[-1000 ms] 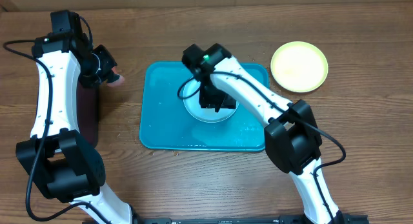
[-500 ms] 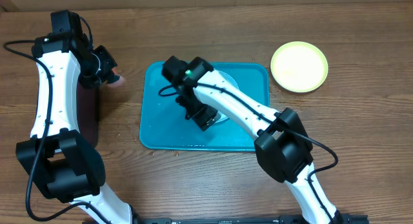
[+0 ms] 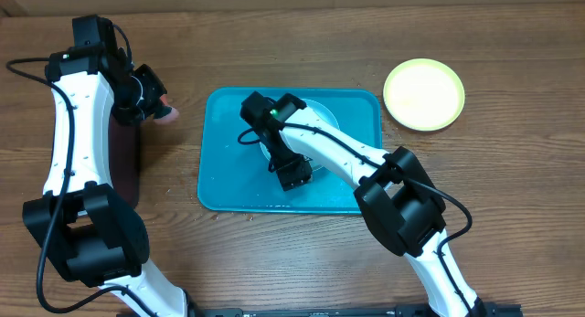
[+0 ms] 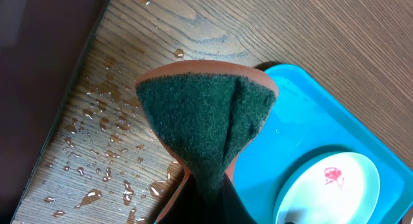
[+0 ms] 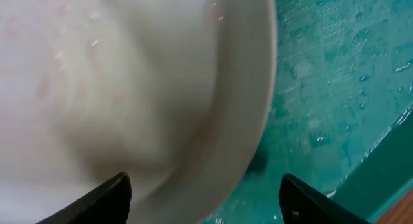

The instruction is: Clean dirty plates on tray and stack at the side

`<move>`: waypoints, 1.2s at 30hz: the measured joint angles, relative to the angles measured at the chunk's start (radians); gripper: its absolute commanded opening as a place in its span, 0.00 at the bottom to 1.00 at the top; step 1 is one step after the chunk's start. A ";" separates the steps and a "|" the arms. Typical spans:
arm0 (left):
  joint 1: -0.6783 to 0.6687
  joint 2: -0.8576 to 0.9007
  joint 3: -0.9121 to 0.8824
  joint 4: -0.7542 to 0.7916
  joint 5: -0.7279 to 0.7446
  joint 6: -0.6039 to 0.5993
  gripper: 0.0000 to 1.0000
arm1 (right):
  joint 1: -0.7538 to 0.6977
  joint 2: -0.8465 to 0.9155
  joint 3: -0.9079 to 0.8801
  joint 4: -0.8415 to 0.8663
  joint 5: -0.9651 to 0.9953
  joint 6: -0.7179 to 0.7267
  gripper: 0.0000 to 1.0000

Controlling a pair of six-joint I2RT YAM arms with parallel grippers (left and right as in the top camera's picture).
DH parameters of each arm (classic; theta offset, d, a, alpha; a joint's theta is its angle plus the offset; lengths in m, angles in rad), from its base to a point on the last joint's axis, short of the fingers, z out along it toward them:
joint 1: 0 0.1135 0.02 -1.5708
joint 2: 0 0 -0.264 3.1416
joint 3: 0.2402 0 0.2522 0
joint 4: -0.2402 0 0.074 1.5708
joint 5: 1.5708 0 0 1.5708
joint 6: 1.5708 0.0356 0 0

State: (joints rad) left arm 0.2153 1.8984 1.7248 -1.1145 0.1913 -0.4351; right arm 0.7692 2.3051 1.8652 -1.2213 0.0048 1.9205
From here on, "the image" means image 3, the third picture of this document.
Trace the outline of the light blue plate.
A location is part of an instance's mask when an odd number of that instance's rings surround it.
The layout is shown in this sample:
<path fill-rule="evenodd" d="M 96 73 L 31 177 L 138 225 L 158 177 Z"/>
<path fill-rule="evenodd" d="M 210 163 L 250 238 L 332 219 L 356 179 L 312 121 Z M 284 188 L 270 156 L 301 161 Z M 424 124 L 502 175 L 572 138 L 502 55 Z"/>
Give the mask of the light blue plate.
<path fill-rule="evenodd" d="M 336 117 L 334 116 L 334 114 L 327 108 L 325 107 L 322 103 L 317 102 L 315 100 L 309 100 L 309 99 L 303 99 L 303 101 L 307 104 L 308 107 L 312 108 L 313 111 L 325 122 L 327 122 L 329 125 L 335 127 L 336 129 L 339 128 L 339 124 L 338 121 L 336 119 Z M 306 160 L 310 162 L 310 165 L 312 167 L 312 170 L 318 171 L 322 168 L 322 166 L 309 159 L 308 157 L 306 157 Z"/>

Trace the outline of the yellow-green plate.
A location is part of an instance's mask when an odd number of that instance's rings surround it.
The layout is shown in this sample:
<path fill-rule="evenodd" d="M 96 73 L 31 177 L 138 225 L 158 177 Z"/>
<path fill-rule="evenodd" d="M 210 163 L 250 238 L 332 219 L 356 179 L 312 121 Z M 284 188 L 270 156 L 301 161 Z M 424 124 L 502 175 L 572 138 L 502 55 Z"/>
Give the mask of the yellow-green plate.
<path fill-rule="evenodd" d="M 450 126 L 465 105 L 459 76 L 447 65 L 415 58 L 391 70 L 383 87 L 383 101 L 392 118 L 419 132 L 436 132 Z"/>

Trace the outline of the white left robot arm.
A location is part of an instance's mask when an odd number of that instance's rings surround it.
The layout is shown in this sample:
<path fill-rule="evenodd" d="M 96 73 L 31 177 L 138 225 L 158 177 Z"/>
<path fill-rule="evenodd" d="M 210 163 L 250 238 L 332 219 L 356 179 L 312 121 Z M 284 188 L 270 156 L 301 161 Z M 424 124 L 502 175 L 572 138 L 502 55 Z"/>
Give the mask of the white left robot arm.
<path fill-rule="evenodd" d="M 140 125 L 177 116 L 161 80 L 135 66 L 123 31 L 101 16 L 72 22 L 74 44 L 45 58 L 55 101 L 51 166 L 43 195 L 23 205 L 23 221 L 66 281 L 95 296 L 111 293 L 134 316 L 196 316 L 188 293 L 152 262 L 139 198 Z"/>

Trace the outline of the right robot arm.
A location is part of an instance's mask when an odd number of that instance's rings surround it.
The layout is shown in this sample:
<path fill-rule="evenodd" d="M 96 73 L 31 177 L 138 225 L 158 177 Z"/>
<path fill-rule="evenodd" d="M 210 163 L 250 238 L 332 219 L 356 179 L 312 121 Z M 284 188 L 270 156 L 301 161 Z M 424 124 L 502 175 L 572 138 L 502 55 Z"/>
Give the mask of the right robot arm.
<path fill-rule="evenodd" d="M 283 190 L 307 184 L 312 163 L 320 164 L 353 189 L 361 216 L 374 238 L 408 260 L 438 316 L 484 316 L 486 308 L 466 283 L 448 246 L 473 220 L 450 234 L 442 216 L 452 203 L 437 189 L 418 158 L 399 147 L 393 153 L 366 145 L 325 122 L 304 100 L 278 100 L 254 91 L 241 104 L 241 118 L 267 148 L 270 172 Z"/>

